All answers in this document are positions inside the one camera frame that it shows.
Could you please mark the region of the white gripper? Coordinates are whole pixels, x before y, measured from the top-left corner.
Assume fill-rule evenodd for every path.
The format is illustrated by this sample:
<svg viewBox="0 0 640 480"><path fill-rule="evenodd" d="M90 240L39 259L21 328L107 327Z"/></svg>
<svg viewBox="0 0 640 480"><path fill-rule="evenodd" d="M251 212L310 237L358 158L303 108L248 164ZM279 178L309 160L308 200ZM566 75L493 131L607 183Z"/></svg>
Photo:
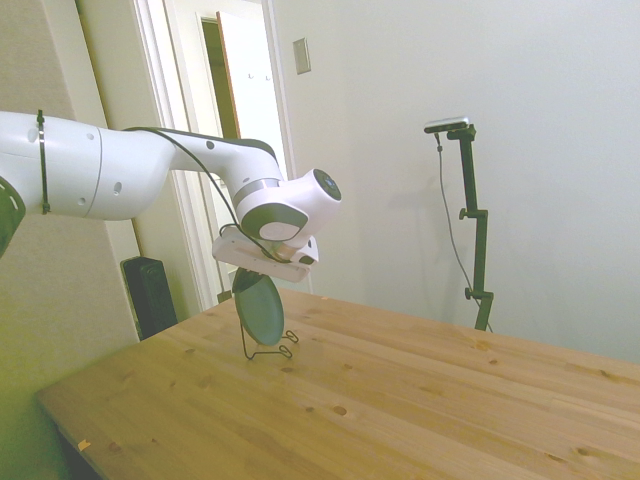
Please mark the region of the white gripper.
<svg viewBox="0 0 640 480"><path fill-rule="evenodd" d="M265 275L302 281L314 266L314 237L307 238L301 248L291 249L284 242L250 239L238 228L227 227L213 242L212 255L218 261L242 267L236 270L233 281L233 292L241 293L260 283Z"/></svg>

